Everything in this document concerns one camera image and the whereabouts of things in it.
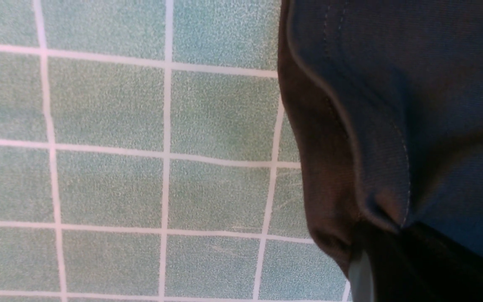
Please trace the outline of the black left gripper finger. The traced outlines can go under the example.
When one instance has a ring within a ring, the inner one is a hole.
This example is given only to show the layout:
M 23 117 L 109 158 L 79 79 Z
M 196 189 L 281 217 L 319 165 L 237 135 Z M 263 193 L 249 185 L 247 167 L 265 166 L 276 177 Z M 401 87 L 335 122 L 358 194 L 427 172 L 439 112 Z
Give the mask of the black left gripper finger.
M 348 270 L 353 302 L 375 302 L 376 290 L 371 262 L 366 251 L 353 252 Z

